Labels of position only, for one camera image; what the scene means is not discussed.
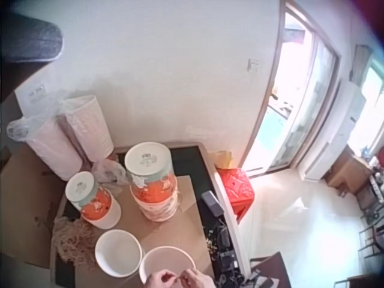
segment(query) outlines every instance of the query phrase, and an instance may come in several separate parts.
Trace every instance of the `white plastic bag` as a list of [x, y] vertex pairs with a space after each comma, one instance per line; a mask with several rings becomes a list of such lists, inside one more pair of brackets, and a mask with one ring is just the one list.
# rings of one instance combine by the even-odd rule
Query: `white plastic bag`
[[109, 159], [102, 159], [95, 162], [92, 167], [91, 173], [95, 180], [100, 183], [104, 188], [107, 188], [114, 197], [117, 197], [122, 188], [120, 185], [128, 185], [127, 171], [124, 167], [115, 161]]
[[63, 180], [69, 180], [81, 169], [83, 161], [60, 129], [52, 110], [10, 122], [7, 134], [15, 141], [26, 142]]

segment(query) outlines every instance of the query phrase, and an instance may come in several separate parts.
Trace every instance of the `light switch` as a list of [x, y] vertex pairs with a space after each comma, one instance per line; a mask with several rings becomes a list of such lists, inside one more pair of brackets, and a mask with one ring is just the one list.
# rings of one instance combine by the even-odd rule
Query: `light switch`
[[260, 61], [255, 59], [248, 60], [248, 72], [250, 73], [259, 73], [260, 70]]

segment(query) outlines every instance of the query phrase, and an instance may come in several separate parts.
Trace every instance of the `wood shavings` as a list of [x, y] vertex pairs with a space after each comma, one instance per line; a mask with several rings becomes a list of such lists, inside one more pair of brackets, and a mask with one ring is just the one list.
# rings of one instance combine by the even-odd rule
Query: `wood shavings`
[[52, 242], [61, 259], [74, 266], [96, 267], [94, 227], [84, 219], [70, 221], [67, 217], [55, 219]]

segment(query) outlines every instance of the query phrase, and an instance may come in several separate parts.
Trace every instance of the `orange label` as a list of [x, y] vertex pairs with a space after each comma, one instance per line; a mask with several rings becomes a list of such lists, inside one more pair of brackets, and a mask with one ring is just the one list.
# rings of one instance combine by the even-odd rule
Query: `orange label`
[[156, 182], [147, 183], [143, 188], [132, 184], [132, 192], [142, 202], [155, 204], [167, 200], [176, 188], [176, 177], [169, 174]]
[[82, 215], [89, 220], [102, 219], [109, 211], [112, 198], [108, 191], [99, 187], [96, 196], [81, 209]]

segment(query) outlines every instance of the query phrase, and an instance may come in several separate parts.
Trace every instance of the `hand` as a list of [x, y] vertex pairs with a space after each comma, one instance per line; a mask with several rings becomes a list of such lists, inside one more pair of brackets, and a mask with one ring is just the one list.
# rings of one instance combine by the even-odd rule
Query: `hand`
[[183, 288], [215, 288], [210, 276], [204, 275], [194, 268], [185, 270], [180, 279]]
[[144, 288], [171, 288], [178, 279], [177, 275], [169, 270], [152, 273], [146, 280]]

